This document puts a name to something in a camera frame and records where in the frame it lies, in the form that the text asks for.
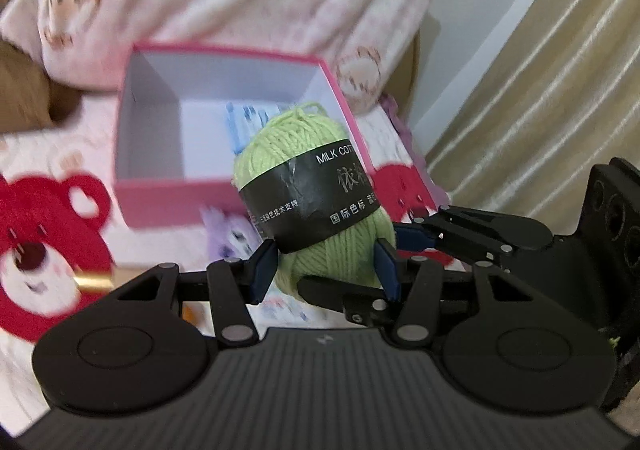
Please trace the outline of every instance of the bear nose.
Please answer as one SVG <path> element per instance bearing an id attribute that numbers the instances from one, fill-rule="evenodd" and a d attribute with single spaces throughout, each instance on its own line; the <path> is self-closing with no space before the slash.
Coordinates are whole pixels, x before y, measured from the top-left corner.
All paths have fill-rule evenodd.
<path id="1" fill-rule="evenodd" d="M 47 258 L 47 248 L 41 242 L 23 242 L 15 250 L 15 267 L 20 271 L 33 271 Z"/>

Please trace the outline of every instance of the light green yarn skein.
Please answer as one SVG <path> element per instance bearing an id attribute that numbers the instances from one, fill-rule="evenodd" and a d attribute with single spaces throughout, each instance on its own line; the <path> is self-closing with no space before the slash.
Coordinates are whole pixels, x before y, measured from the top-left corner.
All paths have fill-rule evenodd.
<path id="1" fill-rule="evenodd" d="M 317 112 L 310 113 L 312 107 Z M 348 138 L 344 127 L 329 118 L 318 104 L 293 107 L 271 119 L 236 158 L 234 184 L 241 190 L 257 176 L 293 157 Z M 373 269 L 373 245 L 378 238 L 396 245 L 393 224 L 382 207 L 322 242 L 282 255 L 276 285 L 298 299 L 297 284 L 305 275 L 379 287 Z"/>

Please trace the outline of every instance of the beige curtain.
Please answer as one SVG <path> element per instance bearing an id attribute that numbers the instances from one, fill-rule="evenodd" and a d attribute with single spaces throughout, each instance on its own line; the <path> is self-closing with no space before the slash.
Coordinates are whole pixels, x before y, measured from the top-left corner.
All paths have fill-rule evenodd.
<path id="1" fill-rule="evenodd" d="M 572 233 L 591 166 L 640 166 L 640 0 L 536 0 L 439 143 L 459 206 Z"/>

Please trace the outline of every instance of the blue and white package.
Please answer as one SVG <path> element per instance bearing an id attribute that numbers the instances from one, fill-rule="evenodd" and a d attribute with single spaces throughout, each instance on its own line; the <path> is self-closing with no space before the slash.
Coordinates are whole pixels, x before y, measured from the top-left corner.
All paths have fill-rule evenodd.
<path id="1" fill-rule="evenodd" d="M 238 155 L 249 141 L 267 122 L 287 109 L 277 103 L 256 103 L 251 105 L 227 103 L 226 126 L 231 137 L 231 148 Z"/>

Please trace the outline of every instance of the black yarn label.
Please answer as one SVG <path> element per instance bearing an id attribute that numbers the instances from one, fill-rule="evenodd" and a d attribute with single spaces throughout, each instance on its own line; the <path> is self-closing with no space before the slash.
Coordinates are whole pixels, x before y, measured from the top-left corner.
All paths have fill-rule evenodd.
<path id="1" fill-rule="evenodd" d="M 348 139 L 294 157 L 239 193 L 262 237 L 282 253 L 322 242 L 380 207 Z"/>

